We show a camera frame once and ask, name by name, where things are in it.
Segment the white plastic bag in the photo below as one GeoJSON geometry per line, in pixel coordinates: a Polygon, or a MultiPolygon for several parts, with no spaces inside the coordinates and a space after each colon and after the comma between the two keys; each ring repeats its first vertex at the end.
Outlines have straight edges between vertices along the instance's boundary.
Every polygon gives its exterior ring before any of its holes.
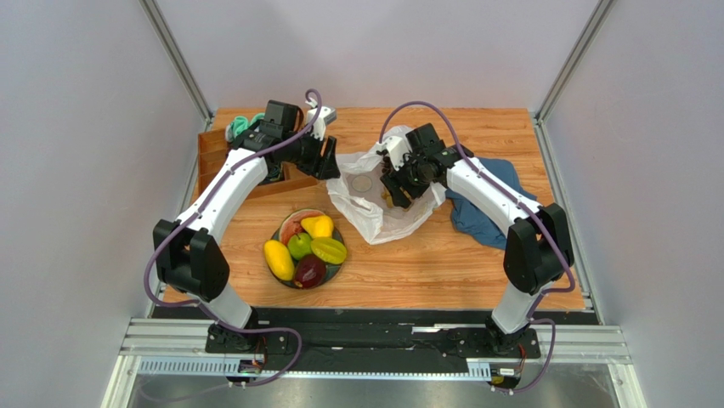
{"type": "MultiPolygon", "coordinates": [[[[383,134],[383,139],[405,137],[411,130],[405,125],[392,127],[383,134]]],[[[410,208],[387,208],[381,198],[385,189],[380,181],[382,158],[374,151],[376,144],[366,152],[338,155],[341,176],[326,182],[334,207],[371,245],[400,240],[414,233],[443,204],[446,191],[443,185],[433,183],[410,208]]]]}

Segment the fake yellow pear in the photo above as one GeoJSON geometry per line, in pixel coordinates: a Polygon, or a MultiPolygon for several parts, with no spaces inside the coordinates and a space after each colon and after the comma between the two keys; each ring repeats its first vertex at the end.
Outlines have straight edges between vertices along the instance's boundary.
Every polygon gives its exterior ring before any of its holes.
{"type": "Polygon", "coordinates": [[[333,220],[327,215],[304,218],[300,225],[313,239],[331,238],[335,229],[333,220]]]}

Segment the fake watermelon slice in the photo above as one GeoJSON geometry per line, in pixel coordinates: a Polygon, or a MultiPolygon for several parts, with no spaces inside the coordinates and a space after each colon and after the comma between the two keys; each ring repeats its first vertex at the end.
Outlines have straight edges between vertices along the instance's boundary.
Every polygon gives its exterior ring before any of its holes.
{"type": "Polygon", "coordinates": [[[305,218],[314,218],[322,215],[324,215],[323,212],[313,208],[303,208],[291,213],[280,225],[278,240],[286,246],[294,235],[305,232],[301,224],[305,218]]]}

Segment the fake green starfruit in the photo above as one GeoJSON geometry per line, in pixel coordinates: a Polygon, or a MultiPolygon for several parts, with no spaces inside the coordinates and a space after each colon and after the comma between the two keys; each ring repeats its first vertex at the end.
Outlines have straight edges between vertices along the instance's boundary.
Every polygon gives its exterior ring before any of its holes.
{"type": "Polygon", "coordinates": [[[312,239],[310,248],[313,255],[328,264],[342,264],[348,257],[345,245],[331,237],[312,239]]]}

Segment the fake green apple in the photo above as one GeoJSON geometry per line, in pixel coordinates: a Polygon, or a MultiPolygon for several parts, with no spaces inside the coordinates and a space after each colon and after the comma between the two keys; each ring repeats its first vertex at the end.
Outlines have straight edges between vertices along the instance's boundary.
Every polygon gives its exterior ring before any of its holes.
{"type": "Polygon", "coordinates": [[[286,244],[286,247],[294,260],[301,260],[302,258],[312,254],[311,248],[312,237],[308,233],[299,233],[293,235],[286,244]]]}

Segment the fake yellow mango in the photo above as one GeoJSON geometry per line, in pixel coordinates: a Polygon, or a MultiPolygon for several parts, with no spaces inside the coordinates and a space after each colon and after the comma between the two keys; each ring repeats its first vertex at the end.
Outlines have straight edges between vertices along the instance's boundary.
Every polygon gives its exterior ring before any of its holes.
{"type": "Polygon", "coordinates": [[[277,240],[266,241],[263,254],[272,274],[281,281],[291,281],[295,266],[288,248],[277,240]]]}

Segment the fake dark red plum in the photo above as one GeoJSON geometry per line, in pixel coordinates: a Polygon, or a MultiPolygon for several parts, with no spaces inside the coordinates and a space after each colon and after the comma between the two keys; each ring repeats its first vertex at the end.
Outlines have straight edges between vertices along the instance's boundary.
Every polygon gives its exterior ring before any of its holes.
{"type": "Polygon", "coordinates": [[[292,283],[302,289],[314,288],[323,283],[326,273],[326,263],[316,255],[309,254],[298,261],[292,283]]]}

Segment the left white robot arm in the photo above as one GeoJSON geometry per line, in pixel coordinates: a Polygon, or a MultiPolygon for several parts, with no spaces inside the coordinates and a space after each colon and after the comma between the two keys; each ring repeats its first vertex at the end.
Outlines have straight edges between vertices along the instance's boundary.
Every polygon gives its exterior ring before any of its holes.
{"type": "Polygon", "coordinates": [[[175,220],[153,229],[149,261],[160,282],[189,295],[189,303],[211,313],[212,336],[247,352],[259,344],[257,312],[229,284],[230,267],[220,248],[240,205],[272,167],[290,163],[318,180],[340,175],[337,141],[326,136],[334,108],[308,98],[309,109],[270,100],[262,116],[245,127],[230,124],[225,162],[196,201],[175,220]]]}

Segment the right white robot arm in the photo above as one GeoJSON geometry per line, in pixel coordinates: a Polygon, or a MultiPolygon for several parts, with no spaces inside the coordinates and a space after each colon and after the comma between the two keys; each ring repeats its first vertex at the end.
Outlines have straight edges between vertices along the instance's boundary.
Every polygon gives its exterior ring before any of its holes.
{"type": "Polygon", "coordinates": [[[485,322],[485,342],[495,354],[514,350],[542,298],[574,265],[565,210],[518,193],[465,146],[446,145],[430,123],[402,137],[380,139],[373,151],[382,159],[381,181],[394,206],[409,208],[440,185],[470,202],[502,233],[508,284],[485,322]]]}

